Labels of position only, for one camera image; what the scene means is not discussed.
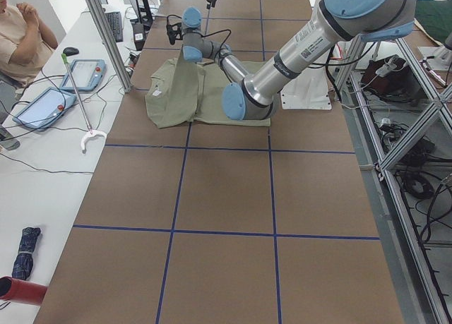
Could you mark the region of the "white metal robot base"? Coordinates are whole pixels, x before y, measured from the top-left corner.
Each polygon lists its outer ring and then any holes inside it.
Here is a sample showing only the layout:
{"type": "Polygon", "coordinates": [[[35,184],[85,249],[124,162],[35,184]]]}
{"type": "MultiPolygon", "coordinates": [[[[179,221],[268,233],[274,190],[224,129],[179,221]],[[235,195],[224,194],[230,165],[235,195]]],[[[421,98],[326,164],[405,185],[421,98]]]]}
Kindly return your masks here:
{"type": "Polygon", "coordinates": [[[326,74],[321,69],[305,69],[280,92],[283,109],[331,110],[326,74]]]}

